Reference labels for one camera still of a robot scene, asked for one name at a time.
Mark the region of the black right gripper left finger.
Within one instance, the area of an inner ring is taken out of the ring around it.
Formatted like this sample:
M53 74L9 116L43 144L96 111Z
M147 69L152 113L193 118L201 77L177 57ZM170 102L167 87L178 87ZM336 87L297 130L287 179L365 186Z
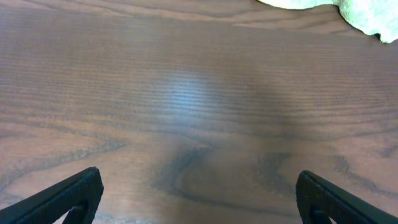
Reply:
M97 167L75 175L1 210L2 224L92 224L104 186Z

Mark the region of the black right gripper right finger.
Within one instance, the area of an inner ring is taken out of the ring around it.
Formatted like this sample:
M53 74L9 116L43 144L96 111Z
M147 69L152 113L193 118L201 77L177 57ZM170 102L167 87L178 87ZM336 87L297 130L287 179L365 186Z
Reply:
M397 217L309 170L301 171L295 191L303 224L397 224Z

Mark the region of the green microfiber cloth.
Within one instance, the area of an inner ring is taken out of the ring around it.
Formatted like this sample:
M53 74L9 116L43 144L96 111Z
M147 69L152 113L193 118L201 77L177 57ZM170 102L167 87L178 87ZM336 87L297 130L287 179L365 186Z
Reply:
M270 6L305 10L334 5L342 18L366 35L379 35L382 43L397 40L397 0L259 0Z

